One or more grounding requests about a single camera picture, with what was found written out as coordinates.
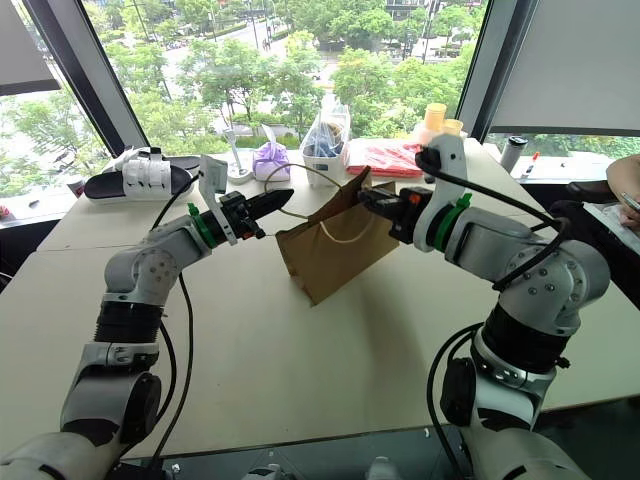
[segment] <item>brown paper bag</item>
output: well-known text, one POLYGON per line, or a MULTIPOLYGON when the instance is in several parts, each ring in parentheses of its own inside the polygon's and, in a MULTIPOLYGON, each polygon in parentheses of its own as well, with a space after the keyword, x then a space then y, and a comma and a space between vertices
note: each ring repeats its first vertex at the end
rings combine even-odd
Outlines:
MULTIPOLYGON (((388 235, 391 222, 358 203, 358 192, 370 185, 367 167, 306 223, 276 234, 289 275, 314 305, 398 246, 398 241, 388 235), (321 221, 336 240, 353 239, 366 231, 359 240, 340 244, 322 230, 321 221)), ((393 182, 381 186, 395 192, 393 182)))

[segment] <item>red package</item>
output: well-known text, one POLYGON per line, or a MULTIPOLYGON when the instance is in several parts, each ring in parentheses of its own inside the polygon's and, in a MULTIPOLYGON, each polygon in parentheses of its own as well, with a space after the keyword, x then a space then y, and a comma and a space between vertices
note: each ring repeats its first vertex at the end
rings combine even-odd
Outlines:
POLYGON ((357 138, 349 142, 347 172, 357 175, 364 167, 380 177, 420 177, 415 156, 422 147, 418 143, 388 138, 357 138))

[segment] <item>robotic arm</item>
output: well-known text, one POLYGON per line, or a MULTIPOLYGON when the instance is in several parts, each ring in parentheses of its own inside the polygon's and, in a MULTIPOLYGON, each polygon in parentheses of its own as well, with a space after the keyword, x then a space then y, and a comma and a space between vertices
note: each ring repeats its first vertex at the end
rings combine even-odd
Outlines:
POLYGON ((153 430, 161 386, 149 370, 158 359, 156 335, 179 273, 221 243, 264 237, 256 220, 293 194, 274 190, 247 200, 232 192, 217 202, 226 164, 207 156, 199 182, 209 211, 200 214, 190 204, 189 215, 158 226, 108 262, 95 337, 82 352, 60 432, 36 437, 3 458, 3 479, 101 480, 153 430))
MULTIPOLYGON (((416 156, 425 170, 466 180, 462 141, 441 135, 416 156)), ((374 213, 392 220, 389 234, 419 250, 434 248, 477 277, 497 282, 549 243, 525 225, 469 207, 464 187, 436 178, 435 192, 361 192, 374 213)), ((561 354, 580 327, 579 309, 601 297, 609 268, 592 247, 562 242, 502 289, 472 339, 471 358, 447 366, 441 408, 461 428, 477 478, 584 479, 550 440, 533 433, 545 394, 566 367, 561 354)))

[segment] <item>green ring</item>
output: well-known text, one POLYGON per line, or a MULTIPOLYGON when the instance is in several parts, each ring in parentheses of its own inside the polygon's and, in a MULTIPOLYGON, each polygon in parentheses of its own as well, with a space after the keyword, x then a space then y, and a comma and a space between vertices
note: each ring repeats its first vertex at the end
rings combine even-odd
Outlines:
POLYGON ((188 207, 189 215, 191 215, 191 218, 193 218, 194 222, 196 222, 196 227, 198 228, 198 232, 202 236, 204 243, 206 243, 209 248, 216 248, 216 241, 213 239, 213 235, 211 235, 211 232, 205 225, 204 220, 202 220, 198 207, 196 207, 193 203, 189 203, 188 207))
POLYGON ((446 248, 444 244, 444 239, 447 234, 453 229, 455 225, 455 221, 458 216, 471 205, 471 193, 465 193, 462 197, 458 199, 456 202, 456 206, 453 207, 447 214, 444 216, 440 225, 438 225, 438 230, 436 231, 436 237, 433 242, 433 246, 436 250, 443 252, 446 248))

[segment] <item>purple bag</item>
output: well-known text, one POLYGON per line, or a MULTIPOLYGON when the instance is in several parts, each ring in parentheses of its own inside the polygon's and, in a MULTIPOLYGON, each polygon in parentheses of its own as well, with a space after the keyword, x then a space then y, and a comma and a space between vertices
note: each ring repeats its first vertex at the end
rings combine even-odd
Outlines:
MULTIPOLYGON (((289 163, 287 148, 276 142, 273 130, 262 125, 264 133, 269 141, 253 152, 253 173, 256 180, 266 181, 271 172, 276 168, 289 163)), ((291 167, 287 166, 278 170, 269 180, 270 182, 285 182, 290 178, 291 167)))

